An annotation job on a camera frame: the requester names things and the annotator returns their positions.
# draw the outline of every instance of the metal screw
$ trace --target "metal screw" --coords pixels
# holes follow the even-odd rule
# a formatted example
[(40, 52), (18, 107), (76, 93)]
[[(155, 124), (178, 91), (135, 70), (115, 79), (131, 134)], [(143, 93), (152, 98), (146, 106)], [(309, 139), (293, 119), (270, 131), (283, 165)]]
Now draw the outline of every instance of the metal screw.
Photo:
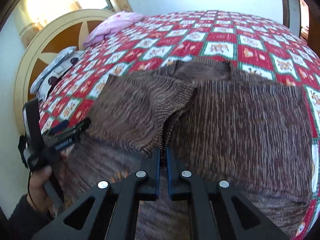
[(146, 176), (146, 172), (145, 171), (137, 171), (136, 176), (139, 178), (143, 178), (144, 176)]
[(229, 182), (227, 182), (226, 180), (222, 180), (219, 182), (220, 187), (227, 188), (227, 187), (229, 187), (229, 185), (230, 185)]
[(189, 178), (191, 176), (191, 172), (190, 171), (183, 171), (183, 172), (181, 172), (181, 175), (183, 177)]
[(108, 182), (106, 182), (106, 181), (100, 181), (100, 182), (98, 183), (98, 187), (99, 187), (99, 188), (106, 188), (106, 187), (108, 187)]

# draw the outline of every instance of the brown sweater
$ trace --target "brown sweater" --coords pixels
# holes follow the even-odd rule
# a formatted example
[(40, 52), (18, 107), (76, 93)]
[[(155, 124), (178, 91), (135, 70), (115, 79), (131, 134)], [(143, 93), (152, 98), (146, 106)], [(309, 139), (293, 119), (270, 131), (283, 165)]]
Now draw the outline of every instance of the brown sweater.
[[(69, 204), (168, 144), (203, 178), (227, 179), (289, 236), (311, 197), (311, 134), (300, 88), (204, 58), (109, 76), (68, 160)], [(165, 175), (161, 175), (165, 188)], [(136, 239), (188, 239), (186, 203), (140, 204)]]

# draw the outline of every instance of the quilt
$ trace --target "quilt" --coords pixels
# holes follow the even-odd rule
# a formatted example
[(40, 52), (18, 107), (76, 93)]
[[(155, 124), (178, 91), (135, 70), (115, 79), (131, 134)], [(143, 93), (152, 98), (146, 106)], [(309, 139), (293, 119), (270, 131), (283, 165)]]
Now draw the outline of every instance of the quilt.
[(218, 10), (147, 17), (86, 50), (40, 104), (41, 131), (63, 120), (69, 126), (81, 121), (110, 74), (156, 69), (193, 57), (229, 60), (251, 74), (304, 88), (313, 136), (313, 199), (294, 238), (303, 239), (320, 212), (320, 58), (276, 21)]

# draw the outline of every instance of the black strap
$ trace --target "black strap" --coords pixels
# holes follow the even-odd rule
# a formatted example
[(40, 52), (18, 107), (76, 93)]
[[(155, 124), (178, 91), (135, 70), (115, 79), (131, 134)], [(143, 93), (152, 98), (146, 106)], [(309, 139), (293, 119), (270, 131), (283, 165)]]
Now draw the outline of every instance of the black strap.
[(19, 137), (18, 150), (20, 152), (21, 160), (22, 160), (24, 166), (26, 168), (28, 168), (27, 162), (26, 162), (26, 160), (24, 158), (24, 155), (23, 155), (23, 151), (26, 149), (26, 143), (27, 143), (27, 135), (26, 134), (25, 135), (21, 135)]

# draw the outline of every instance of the sweater sleeve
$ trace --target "sweater sleeve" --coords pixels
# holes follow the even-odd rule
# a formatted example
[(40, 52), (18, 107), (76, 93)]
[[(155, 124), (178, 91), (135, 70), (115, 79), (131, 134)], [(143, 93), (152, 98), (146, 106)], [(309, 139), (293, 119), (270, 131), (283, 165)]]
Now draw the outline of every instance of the sweater sleeve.
[(24, 195), (9, 218), (9, 227), (18, 240), (31, 240), (50, 221), (49, 216), (33, 210)]

